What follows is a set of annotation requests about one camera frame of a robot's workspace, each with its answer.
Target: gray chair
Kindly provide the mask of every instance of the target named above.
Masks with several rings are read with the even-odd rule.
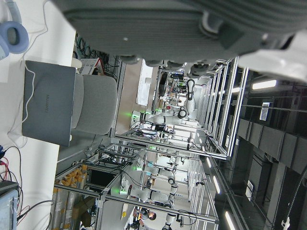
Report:
[[[229,59],[280,49],[307,26],[307,1],[53,0],[91,47],[175,63]]]
[[[71,128],[106,134],[114,120],[117,84],[108,76],[76,74]]]

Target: white desk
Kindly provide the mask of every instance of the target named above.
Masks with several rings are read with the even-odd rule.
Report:
[[[30,44],[44,29],[43,1],[16,0],[23,25],[27,29]],[[43,61],[48,63],[71,65],[75,30],[65,21],[60,12],[47,2],[45,5],[48,32],[39,36],[33,47],[26,54],[26,60]],[[10,18],[6,4],[0,1],[0,22]],[[22,120],[24,94],[24,64],[21,55],[10,54],[0,60],[0,145],[5,149],[13,145],[8,138],[8,131],[14,124]],[[28,142],[20,149],[22,155],[22,176],[24,191],[24,206],[36,204],[51,199],[57,165],[59,146],[28,138]],[[19,157],[15,149],[10,149],[5,155],[9,168],[19,178]],[[35,207],[19,224],[19,230],[44,230],[49,221],[50,203]]]

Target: laptop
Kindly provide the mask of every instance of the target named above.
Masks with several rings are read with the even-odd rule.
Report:
[[[29,101],[28,118],[23,122],[22,134],[26,137],[69,146],[71,115],[76,69],[49,63],[26,61],[35,73],[34,94]],[[32,94],[33,73],[24,74],[24,110]]]

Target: floor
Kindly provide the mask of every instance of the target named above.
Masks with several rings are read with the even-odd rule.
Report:
[[[136,104],[136,96],[138,92],[139,78],[142,62],[139,61],[134,65],[127,65],[125,71],[125,79],[123,84],[122,96],[119,104],[116,131],[122,134],[130,130],[131,114],[133,110],[143,112],[152,107],[153,93],[157,82],[158,68],[153,69],[152,83],[149,91],[149,99],[147,106]]]

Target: blue headphones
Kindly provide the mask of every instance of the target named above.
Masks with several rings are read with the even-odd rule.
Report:
[[[10,53],[23,53],[29,46],[27,30],[21,25],[21,17],[15,2],[7,3],[13,21],[0,24],[0,60],[7,57]],[[9,32],[15,34],[14,42],[9,39]]]

